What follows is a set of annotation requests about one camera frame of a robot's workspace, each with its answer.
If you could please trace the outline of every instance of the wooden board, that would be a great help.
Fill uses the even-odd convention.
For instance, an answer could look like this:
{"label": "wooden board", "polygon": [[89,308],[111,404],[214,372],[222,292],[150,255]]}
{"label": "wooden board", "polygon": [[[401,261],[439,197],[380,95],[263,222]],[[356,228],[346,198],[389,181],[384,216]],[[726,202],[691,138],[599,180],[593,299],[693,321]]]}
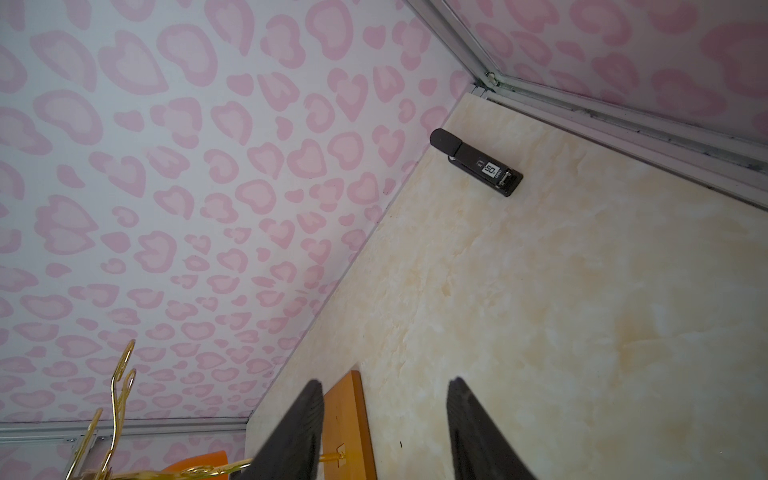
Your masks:
{"label": "wooden board", "polygon": [[324,462],[326,480],[376,480],[360,372],[347,373],[323,397],[323,454],[342,449],[346,459]]}

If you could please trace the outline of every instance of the white label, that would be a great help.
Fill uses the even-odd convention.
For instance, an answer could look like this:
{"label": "white label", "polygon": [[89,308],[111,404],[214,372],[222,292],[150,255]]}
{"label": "white label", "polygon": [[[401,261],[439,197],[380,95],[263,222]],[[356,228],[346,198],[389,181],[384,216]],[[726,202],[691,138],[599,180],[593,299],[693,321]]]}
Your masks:
{"label": "white label", "polygon": [[501,167],[497,167],[496,165],[488,162],[485,164],[485,168],[482,169],[482,173],[488,175],[490,178],[496,178],[496,175],[498,175],[498,172],[501,169]]}

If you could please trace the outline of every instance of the beige marble surface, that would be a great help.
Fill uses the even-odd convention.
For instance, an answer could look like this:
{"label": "beige marble surface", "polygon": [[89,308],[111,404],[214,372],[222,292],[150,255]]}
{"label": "beige marble surface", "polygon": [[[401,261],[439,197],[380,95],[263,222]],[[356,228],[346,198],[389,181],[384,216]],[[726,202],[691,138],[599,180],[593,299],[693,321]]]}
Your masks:
{"label": "beige marble surface", "polygon": [[357,366],[379,478],[453,478],[454,376],[541,480],[768,475],[768,214],[470,95],[446,128],[521,186],[430,149],[247,453]]}

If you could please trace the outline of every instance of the gold metal stand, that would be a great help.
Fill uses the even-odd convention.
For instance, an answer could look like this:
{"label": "gold metal stand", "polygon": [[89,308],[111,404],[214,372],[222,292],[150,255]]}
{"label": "gold metal stand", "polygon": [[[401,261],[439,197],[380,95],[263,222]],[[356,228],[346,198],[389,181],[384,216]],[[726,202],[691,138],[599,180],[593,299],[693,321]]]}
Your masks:
{"label": "gold metal stand", "polygon": [[[239,472],[248,467],[251,462],[250,458],[219,467],[212,467],[209,465],[192,467],[183,470],[182,472],[154,472],[151,470],[143,470],[140,472],[112,473],[109,463],[112,460],[112,455],[118,448],[120,435],[123,432],[125,404],[128,401],[128,395],[131,393],[131,387],[136,378],[136,369],[131,369],[125,376],[119,394],[118,382],[123,378],[123,374],[128,365],[128,360],[134,351],[135,345],[136,340],[134,339],[128,342],[125,351],[123,351],[123,356],[120,358],[120,362],[118,362],[118,366],[115,367],[114,373],[112,374],[112,444],[109,451],[107,451],[107,454],[104,456],[104,460],[101,462],[101,467],[98,470],[86,470],[82,475],[74,476],[74,473],[78,470],[78,466],[85,457],[86,449],[88,448],[91,437],[96,429],[96,425],[101,418],[102,409],[98,409],[94,414],[94,418],[91,420],[91,424],[88,426],[88,430],[85,431],[82,443],[74,453],[74,461],[72,462],[72,467],[69,468],[69,472],[67,472],[65,480],[199,480],[201,478],[214,478],[222,475],[229,475],[230,473]],[[321,455],[319,460],[321,462],[337,462],[344,458],[345,454],[343,452],[337,452]]]}

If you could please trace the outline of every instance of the wooden stand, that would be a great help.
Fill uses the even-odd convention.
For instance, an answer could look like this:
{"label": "wooden stand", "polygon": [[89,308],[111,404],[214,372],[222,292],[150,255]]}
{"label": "wooden stand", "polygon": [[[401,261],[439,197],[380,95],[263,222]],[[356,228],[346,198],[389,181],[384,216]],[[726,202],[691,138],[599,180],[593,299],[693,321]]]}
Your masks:
{"label": "wooden stand", "polygon": [[326,480],[376,480],[360,372],[347,373],[323,398],[323,455],[341,457],[323,462]]}

